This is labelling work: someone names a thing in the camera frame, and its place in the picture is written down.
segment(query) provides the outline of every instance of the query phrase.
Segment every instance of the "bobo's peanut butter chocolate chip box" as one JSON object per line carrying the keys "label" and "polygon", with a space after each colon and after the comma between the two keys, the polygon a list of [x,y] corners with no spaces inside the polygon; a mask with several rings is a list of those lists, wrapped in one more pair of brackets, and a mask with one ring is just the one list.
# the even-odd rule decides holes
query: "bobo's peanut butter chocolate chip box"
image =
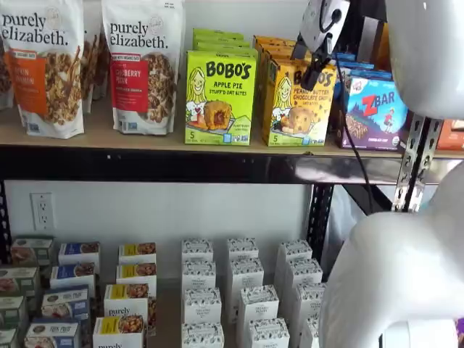
{"label": "bobo's peanut butter chocolate chip box", "polygon": [[256,58],[189,51],[186,144],[249,145]]}
{"label": "bobo's peanut butter chocolate chip box", "polygon": [[328,65],[312,91],[300,85],[308,63],[272,59],[269,62],[263,138],[268,146],[323,146],[336,80]]}

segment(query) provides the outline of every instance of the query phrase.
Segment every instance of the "green bobo's box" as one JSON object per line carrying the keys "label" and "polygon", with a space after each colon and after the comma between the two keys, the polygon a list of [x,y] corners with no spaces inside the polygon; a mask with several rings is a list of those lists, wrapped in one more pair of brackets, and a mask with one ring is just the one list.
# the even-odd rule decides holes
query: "green bobo's box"
{"label": "green bobo's box", "polygon": [[186,144],[249,145],[256,59],[188,51]]}

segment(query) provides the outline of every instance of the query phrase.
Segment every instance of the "granola bag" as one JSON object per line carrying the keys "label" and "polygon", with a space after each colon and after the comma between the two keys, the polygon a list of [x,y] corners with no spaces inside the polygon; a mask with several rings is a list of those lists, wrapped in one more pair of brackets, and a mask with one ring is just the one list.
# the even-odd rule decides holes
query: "granola bag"
{"label": "granola bag", "polygon": [[31,136],[84,132],[82,0],[0,0],[5,60]]}
{"label": "granola bag", "polygon": [[173,131],[183,40],[183,1],[103,0],[111,53],[114,129],[165,135]]}

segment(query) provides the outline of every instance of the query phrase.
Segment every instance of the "electrical outlet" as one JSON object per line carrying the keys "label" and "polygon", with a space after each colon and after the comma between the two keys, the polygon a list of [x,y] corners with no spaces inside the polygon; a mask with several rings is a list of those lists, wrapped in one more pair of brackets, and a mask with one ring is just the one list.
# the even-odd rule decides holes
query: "electrical outlet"
{"label": "electrical outlet", "polygon": [[51,193],[30,194],[30,201],[32,202],[35,230],[54,230],[53,195]]}

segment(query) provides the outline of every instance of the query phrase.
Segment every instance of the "small white box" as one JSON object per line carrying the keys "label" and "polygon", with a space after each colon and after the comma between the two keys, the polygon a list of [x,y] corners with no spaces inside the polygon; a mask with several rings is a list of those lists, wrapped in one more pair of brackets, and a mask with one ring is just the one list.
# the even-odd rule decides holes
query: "small white box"
{"label": "small white box", "polygon": [[116,284],[148,284],[148,295],[157,296],[157,266],[154,263],[119,265],[116,267]]}
{"label": "small white box", "polygon": [[95,273],[93,263],[79,265],[54,266],[51,270],[50,289],[69,288],[70,286],[87,285],[88,293],[95,298]]}
{"label": "small white box", "polygon": [[227,248],[229,261],[258,257],[259,254],[254,238],[229,238]]}
{"label": "small white box", "polygon": [[100,274],[100,243],[63,243],[59,247],[59,265],[93,263],[95,274]]}
{"label": "small white box", "polygon": [[259,319],[249,322],[245,348],[288,348],[289,331],[282,318]]}
{"label": "small white box", "polygon": [[294,304],[290,320],[290,347],[297,348],[307,318],[319,315],[326,285],[301,284],[294,290]]}
{"label": "small white box", "polygon": [[291,318],[293,290],[303,282],[320,283],[322,281],[322,268],[316,259],[303,258],[287,262],[286,280],[283,288],[282,315],[287,322]]}
{"label": "small white box", "polygon": [[182,263],[185,261],[212,262],[212,242],[207,239],[186,239],[182,241]]}
{"label": "small white box", "polygon": [[242,259],[229,262],[225,293],[225,313],[229,323],[236,323],[239,314],[240,290],[261,286],[264,269],[260,259]]}
{"label": "small white box", "polygon": [[219,288],[187,289],[183,294],[183,322],[219,323],[221,306]]}
{"label": "small white box", "polygon": [[157,245],[155,243],[124,244],[119,246],[120,265],[156,262]]}
{"label": "small white box", "polygon": [[237,347],[246,345],[245,333],[249,322],[277,318],[278,297],[274,286],[264,285],[240,290],[239,318],[237,321]]}
{"label": "small white box", "polygon": [[182,348],[223,347],[224,332],[220,323],[182,324]]}
{"label": "small white box", "polygon": [[311,258],[312,250],[307,241],[300,239],[297,241],[287,241],[281,243],[277,251],[277,261],[275,263],[274,286],[279,298],[283,295],[283,283],[285,281],[286,264],[296,258]]}
{"label": "small white box", "polygon": [[187,289],[216,287],[216,264],[212,261],[186,261],[182,264],[182,294]]}

